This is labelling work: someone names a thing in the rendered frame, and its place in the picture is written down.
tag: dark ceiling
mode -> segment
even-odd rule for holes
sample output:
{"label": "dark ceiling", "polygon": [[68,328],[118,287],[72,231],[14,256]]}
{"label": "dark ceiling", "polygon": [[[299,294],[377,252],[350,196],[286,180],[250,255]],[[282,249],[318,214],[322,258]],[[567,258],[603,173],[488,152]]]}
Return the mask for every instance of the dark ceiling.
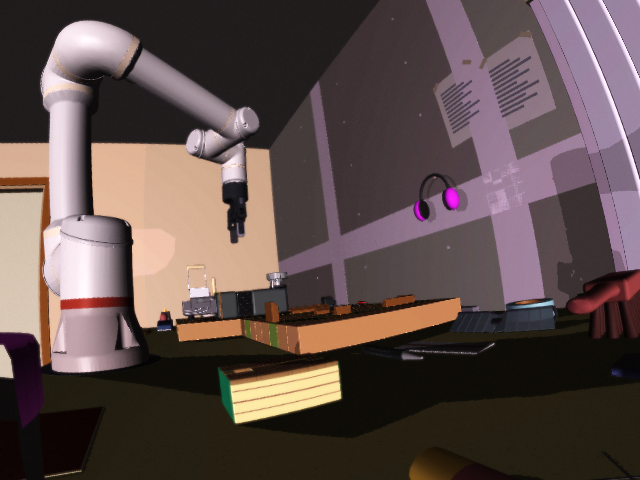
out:
{"label": "dark ceiling", "polygon": [[[234,108],[248,106],[270,148],[378,0],[6,1],[0,9],[0,143],[48,142],[40,74],[57,34],[79,20],[116,25]],[[180,144],[186,114],[127,81],[106,78],[92,118],[95,143]]]}

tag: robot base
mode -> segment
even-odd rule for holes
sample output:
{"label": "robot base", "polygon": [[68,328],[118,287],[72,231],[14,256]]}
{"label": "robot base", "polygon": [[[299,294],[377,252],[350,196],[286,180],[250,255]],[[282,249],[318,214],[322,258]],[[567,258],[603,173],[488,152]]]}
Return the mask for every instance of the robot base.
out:
{"label": "robot base", "polygon": [[51,369],[92,373],[133,367],[149,348],[133,307],[63,310],[51,354]]}

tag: robotic arm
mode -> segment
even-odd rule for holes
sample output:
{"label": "robotic arm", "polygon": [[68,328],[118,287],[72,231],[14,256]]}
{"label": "robotic arm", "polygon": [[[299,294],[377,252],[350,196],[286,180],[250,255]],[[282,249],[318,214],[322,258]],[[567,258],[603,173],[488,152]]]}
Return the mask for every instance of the robotic arm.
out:
{"label": "robotic arm", "polygon": [[103,76],[127,79],[210,127],[187,139],[189,154],[222,164],[223,201],[229,205],[231,242],[244,236],[247,174],[244,140],[260,123],[250,108],[231,108],[158,57],[124,30],[76,22],[56,39],[40,88],[50,123],[52,222],[92,214],[90,115],[98,108]]}

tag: blue tape roll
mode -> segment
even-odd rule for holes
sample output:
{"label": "blue tape roll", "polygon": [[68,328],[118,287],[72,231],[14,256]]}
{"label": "blue tape roll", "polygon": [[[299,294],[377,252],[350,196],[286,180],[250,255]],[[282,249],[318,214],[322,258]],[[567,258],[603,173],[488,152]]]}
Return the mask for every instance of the blue tape roll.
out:
{"label": "blue tape roll", "polygon": [[507,303],[507,310],[522,310],[524,308],[554,307],[553,298],[539,298],[535,300],[520,300]]}

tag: purple object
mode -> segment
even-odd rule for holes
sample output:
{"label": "purple object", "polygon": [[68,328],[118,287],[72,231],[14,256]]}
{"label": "purple object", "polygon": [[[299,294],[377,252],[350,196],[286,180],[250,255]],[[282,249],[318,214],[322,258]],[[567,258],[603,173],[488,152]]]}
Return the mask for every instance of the purple object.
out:
{"label": "purple object", "polygon": [[460,205],[460,197],[458,197],[458,192],[456,192],[453,188],[449,187],[444,191],[444,203],[449,210],[455,210]]}
{"label": "purple object", "polygon": [[415,214],[416,218],[421,222],[424,222],[426,220],[426,218],[423,218],[422,215],[420,215],[420,200],[418,200],[416,204],[413,206],[413,213]]}
{"label": "purple object", "polygon": [[11,359],[20,421],[24,428],[38,415],[44,403],[40,345],[30,333],[0,333],[0,345],[4,345]]}

